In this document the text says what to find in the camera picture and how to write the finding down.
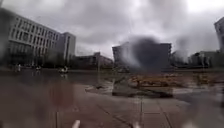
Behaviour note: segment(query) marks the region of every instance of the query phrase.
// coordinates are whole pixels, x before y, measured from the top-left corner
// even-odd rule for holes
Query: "white building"
[[[75,55],[76,37],[70,33],[60,33],[32,20],[11,13],[7,47],[10,55],[26,54],[34,58],[53,58],[62,54],[65,60]],[[25,56],[15,57],[22,61]]]
[[[224,17],[218,20],[214,25],[219,40],[220,50],[224,51]]]

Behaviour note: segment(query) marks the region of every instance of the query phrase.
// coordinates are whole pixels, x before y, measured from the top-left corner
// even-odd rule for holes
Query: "paved ground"
[[[172,99],[112,97],[88,93],[96,74],[0,74],[3,128],[222,128],[220,88]]]

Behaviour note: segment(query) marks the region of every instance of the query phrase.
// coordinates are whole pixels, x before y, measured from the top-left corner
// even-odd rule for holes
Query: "window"
[[[35,29],[35,26],[33,25],[33,26],[32,26],[32,30],[31,30],[31,32],[34,32],[34,29]]]
[[[35,43],[36,43],[36,36],[33,39],[33,44],[35,44]]]
[[[45,37],[47,37],[47,33],[48,33],[48,32],[47,32],[47,30],[46,30],[46,32],[45,32]]]
[[[16,39],[18,39],[19,38],[19,31],[17,30],[16,31]]]
[[[36,26],[36,31],[35,31],[35,33],[38,34],[38,27],[37,27],[37,26]]]
[[[42,36],[44,36],[44,29],[42,29]]]
[[[46,40],[44,39],[44,41],[43,41],[43,46],[45,46],[45,41],[46,41]]]
[[[39,45],[40,37],[37,37],[37,45]]]
[[[22,25],[22,20],[20,19],[20,20],[19,20],[19,24],[18,24],[18,28],[20,28],[21,25]]]
[[[27,31],[30,32],[30,29],[31,29],[31,24],[28,23]]]
[[[49,47],[49,40],[47,39],[47,47]]]
[[[41,39],[40,39],[40,45],[42,45],[42,43],[43,43],[42,41],[43,41],[43,39],[41,38]]]
[[[40,35],[40,33],[41,33],[41,30],[42,30],[42,29],[41,29],[41,28],[39,28],[39,31],[38,31],[38,35]]]
[[[28,41],[28,33],[26,32],[23,33],[23,41]]]
[[[14,33],[15,33],[15,29],[12,29],[12,32],[11,32],[11,37],[12,38],[14,37]]]
[[[30,42],[30,43],[32,42],[32,38],[33,38],[33,36],[32,36],[32,35],[30,35],[30,40],[29,40],[29,42]]]
[[[22,40],[22,36],[23,36],[23,33],[20,32],[20,35],[19,35],[19,40]]]

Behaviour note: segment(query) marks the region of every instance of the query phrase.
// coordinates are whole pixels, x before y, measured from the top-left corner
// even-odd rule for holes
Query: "wet pavement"
[[[96,73],[0,73],[3,128],[223,128],[222,85],[176,89],[173,98],[87,92]]]

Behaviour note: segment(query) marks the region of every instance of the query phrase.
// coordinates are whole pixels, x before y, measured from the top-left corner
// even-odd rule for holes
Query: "gray cloud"
[[[187,39],[188,54],[218,49],[213,23],[221,11],[190,14],[184,0],[7,0],[3,6],[76,34],[77,53],[82,55],[100,50],[112,57],[111,46],[132,35],[173,44]]]

